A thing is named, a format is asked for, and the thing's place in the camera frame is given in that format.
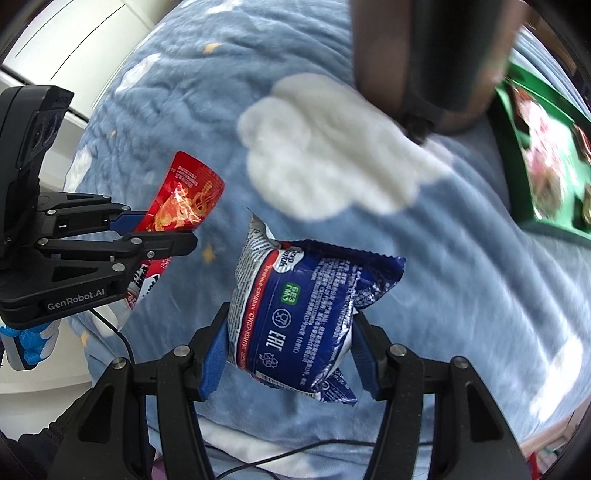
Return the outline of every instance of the crinkled plastic bag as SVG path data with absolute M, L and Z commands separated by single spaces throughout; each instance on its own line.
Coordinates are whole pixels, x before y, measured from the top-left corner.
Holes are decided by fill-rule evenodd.
M 253 216 L 228 313 L 230 361 L 266 385 L 356 403 L 338 370 L 353 313 L 395 286 L 405 262 L 310 240 L 278 242 Z

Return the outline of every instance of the green label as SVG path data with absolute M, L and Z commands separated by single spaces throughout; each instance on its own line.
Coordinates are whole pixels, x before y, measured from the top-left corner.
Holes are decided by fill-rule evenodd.
M 300 286 L 297 283 L 286 283 L 281 292 L 281 301 L 288 305 L 295 305 L 300 296 Z

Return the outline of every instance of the snack package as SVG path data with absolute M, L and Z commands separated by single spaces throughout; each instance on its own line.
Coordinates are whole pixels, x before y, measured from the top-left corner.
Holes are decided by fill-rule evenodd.
M 178 152 L 156 198 L 135 231 L 195 230 L 216 206 L 223 189 L 223 180 L 211 168 L 185 152 Z M 120 322 L 125 321 L 137 302 L 148 294 L 170 260 L 142 262 L 129 283 L 125 300 L 111 304 Z
M 591 165 L 591 142 L 589 142 L 587 134 L 577 124 L 571 126 L 571 131 L 579 153 L 583 156 L 585 161 Z
M 535 209 L 540 217 L 553 218 L 564 202 L 565 170 L 550 128 L 550 117 L 525 89 L 512 85 L 512 93 L 515 124 L 530 136 L 523 155 Z
M 353 314 L 395 286 L 405 262 L 310 240 L 278 242 L 253 216 L 228 312 L 229 361 L 272 387 L 356 403 L 338 370 Z

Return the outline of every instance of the yellow star pattern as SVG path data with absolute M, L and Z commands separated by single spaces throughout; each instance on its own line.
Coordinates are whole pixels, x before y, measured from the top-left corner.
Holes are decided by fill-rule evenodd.
M 205 247 L 203 249 L 203 252 L 201 252 L 201 256 L 207 264 L 210 264 L 216 259 L 216 254 L 213 253 L 213 248 L 211 244 L 207 244 L 207 247 Z

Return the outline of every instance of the metal screw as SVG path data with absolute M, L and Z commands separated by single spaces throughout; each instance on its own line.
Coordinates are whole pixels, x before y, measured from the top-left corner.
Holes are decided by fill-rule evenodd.
M 404 356 L 407 352 L 407 348 L 399 343 L 395 343 L 390 347 L 390 353 L 394 356 Z
M 187 356 L 191 353 L 191 347 L 187 345 L 179 345 L 173 350 L 175 356 Z
M 121 370 L 126 364 L 127 364 L 127 360 L 125 358 L 123 358 L 122 356 L 120 356 L 119 358 L 116 358 L 115 360 L 113 360 L 111 362 L 111 366 L 115 370 Z
M 455 357 L 453 359 L 453 364 L 456 367 L 461 368 L 462 370 L 465 370 L 466 368 L 468 368 L 470 366 L 470 362 L 462 356 Z

